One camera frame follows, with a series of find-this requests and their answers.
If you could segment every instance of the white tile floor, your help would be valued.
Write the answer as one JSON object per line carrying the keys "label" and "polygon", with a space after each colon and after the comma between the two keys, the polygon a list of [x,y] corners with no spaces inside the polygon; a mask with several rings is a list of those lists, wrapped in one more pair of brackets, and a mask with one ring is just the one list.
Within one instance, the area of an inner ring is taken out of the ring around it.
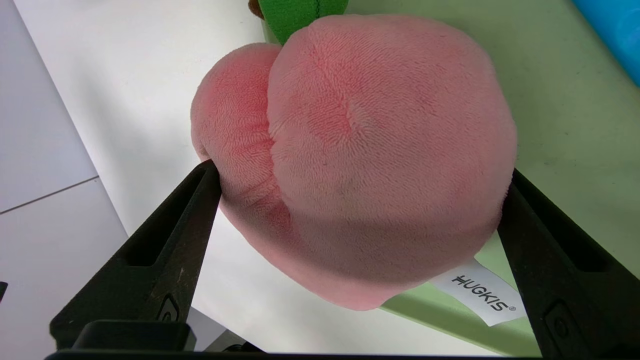
{"label": "white tile floor", "polygon": [[[126,239],[13,1],[0,0],[1,357],[54,352],[49,321]],[[197,350],[224,331],[195,310],[189,323]]]}

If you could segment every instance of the green plush leaf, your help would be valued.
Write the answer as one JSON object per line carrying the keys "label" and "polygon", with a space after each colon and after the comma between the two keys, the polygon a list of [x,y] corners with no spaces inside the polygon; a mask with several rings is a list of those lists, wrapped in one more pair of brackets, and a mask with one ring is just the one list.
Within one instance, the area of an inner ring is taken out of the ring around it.
{"label": "green plush leaf", "polygon": [[296,31],[327,15],[341,15],[349,0],[259,0],[264,20],[284,45]]}

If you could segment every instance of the fabric tag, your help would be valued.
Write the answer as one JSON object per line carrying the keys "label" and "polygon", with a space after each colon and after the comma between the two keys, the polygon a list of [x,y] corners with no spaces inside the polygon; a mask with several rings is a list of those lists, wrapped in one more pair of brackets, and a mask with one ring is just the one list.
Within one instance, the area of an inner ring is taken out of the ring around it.
{"label": "fabric tag", "polygon": [[527,316],[520,294],[475,259],[429,280],[489,326]]}

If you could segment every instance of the plush toy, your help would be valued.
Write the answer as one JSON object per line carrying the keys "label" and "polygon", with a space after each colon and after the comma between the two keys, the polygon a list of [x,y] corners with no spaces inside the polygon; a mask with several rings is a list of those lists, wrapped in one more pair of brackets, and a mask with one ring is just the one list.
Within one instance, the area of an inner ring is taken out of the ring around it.
{"label": "plush toy", "polygon": [[516,154],[489,56],[407,15],[321,17],[284,37],[226,55],[193,100],[193,143],[220,171],[231,223],[290,278],[356,310],[471,259],[499,223]]}

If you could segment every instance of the blue object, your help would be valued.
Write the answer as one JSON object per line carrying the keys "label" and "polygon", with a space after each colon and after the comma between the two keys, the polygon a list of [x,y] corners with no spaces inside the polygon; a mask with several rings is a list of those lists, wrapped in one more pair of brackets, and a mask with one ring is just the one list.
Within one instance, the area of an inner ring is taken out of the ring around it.
{"label": "blue object", "polygon": [[573,3],[640,86],[640,0],[573,0]]}

